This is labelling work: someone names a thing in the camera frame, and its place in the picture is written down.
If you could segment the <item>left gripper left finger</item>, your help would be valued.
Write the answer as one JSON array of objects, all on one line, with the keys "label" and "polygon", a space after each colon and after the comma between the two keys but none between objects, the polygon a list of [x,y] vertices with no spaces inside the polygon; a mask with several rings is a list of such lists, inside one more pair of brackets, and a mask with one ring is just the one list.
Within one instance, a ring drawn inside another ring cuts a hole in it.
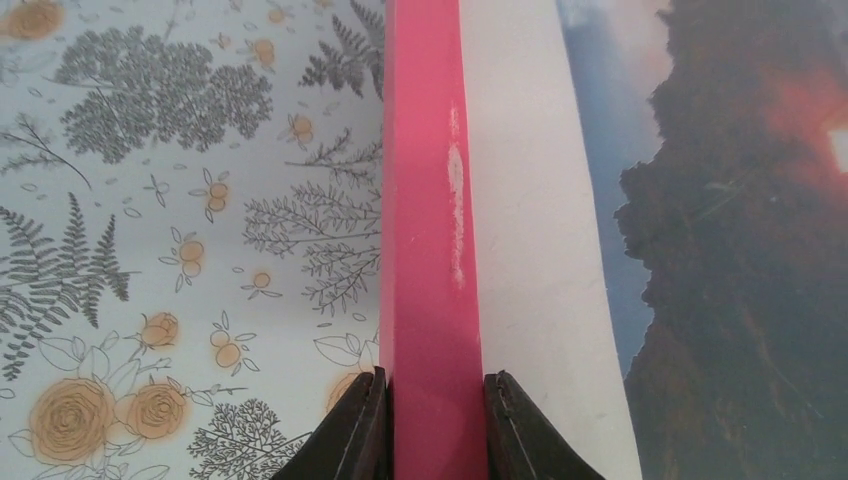
[{"label": "left gripper left finger", "polygon": [[388,477],[386,372],[360,373],[272,480],[373,480]]}]

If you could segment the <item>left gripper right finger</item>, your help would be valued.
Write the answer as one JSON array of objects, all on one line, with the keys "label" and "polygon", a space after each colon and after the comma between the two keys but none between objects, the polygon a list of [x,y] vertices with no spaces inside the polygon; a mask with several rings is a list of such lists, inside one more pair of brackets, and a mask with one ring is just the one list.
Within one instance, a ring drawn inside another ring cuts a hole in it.
[{"label": "left gripper right finger", "polygon": [[603,480],[563,438],[515,377],[483,381],[489,477],[499,480]]}]

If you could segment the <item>pink picture frame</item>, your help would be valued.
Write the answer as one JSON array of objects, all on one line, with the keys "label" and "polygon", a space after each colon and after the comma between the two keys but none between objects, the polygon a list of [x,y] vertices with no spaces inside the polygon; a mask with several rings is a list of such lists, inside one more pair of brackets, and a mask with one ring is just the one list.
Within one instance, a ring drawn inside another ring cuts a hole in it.
[{"label": "pink picture frame", "polygon": [[400,479],[484,479],[505,370],[603,479],[646,479],[557,5],[387,13],[380,360]]}]

